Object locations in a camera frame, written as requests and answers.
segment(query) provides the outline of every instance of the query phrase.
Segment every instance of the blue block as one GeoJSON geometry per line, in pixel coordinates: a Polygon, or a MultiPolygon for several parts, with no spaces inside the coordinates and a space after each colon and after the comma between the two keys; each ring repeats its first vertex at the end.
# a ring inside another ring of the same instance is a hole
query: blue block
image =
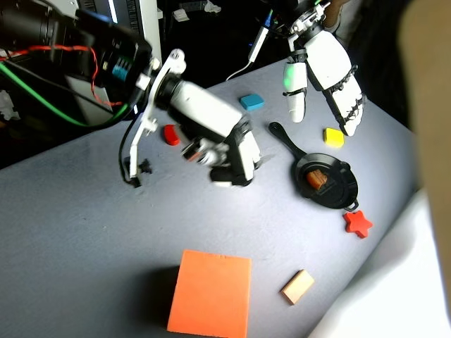
{"type": "Polygon", "coordinates": [[[247,95],[240,99],[240,103],[247,111],[263,107],[265,101],[257,94],[247,95]]]}

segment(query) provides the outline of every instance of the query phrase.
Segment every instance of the light strip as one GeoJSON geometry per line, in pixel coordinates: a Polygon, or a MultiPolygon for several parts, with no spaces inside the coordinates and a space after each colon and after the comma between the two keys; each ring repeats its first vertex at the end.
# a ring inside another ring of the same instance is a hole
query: light strip
{"type": "Polygon", "coordinates": [[[114,7],[114,1],[108,0],[108,4],[110,5],[111,18],[114,23],[118,23],[118,17],[116,16],[116,7],[114,7]]]}

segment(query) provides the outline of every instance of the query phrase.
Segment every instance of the wooden block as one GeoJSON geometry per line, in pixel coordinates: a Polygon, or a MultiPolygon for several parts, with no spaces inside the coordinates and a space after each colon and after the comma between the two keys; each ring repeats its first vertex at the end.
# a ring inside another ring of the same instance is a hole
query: wooden block
{"type": "Polygon", "coordinates": [[[251,260],[185,250],[168,331],[245,338],[251,260]]]}
{"type": "Polygon", "coordinates": [[[315,283],[313,277],[306,270],[301,270],[285,285],[281,292],[287,297],[291,305],[295,305],[313,283],[315,283]]]}

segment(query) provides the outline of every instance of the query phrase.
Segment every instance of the red wire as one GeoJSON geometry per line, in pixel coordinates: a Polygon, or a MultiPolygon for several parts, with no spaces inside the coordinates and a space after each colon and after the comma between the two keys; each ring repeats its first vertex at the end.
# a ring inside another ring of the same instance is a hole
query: red wire
{"type": "MultiPolygon", "coordinates": [[[[25,55],[30,53],[31,51],[50,51],[52,49],[61,49],[63,51],[90,51],[92,54],[92,58],[94,60],[95,64],[95,70],[94,74],[92,75],[91,79],[91,93],[94,96],[94,98],[101,104],[106,104],[107,106],[120,106],[123,103],[122,102],[108,102],[108,101],[102,101],[94,91],[94,82],[96,80],[97,75],[99,74],[99,64],[97,62],[97,55],[95,50],[92,47],[88,46],[64,46],[62,44],[55,44],[54,46],[31,46],[28,49],[24,49],[22,51],[14,51],[11,53],[11,56],[17,56],[17,55],[25,55]]],[[[0,62],[7,60],[7,58],[0,58],[0,62]]]]}

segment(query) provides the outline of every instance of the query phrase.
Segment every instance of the black frying pan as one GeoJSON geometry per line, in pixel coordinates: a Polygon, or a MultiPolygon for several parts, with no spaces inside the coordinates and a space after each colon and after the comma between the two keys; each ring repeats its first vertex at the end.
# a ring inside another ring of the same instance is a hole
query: black frying pan
{"type": "Polygon", "coordinates": [[[292,142],[280,123],[270,123],[269,131],[295,155],[297,159],[294,170],[295,180],[303,197],[333,209],[354,211],[359,207],[357,202],[359,188],[348,163],[330,155],[306,154],[292,142]],[[305,178],[307,173],[316,169],[328,177],[320,190],[315,190],[305,178]]]}

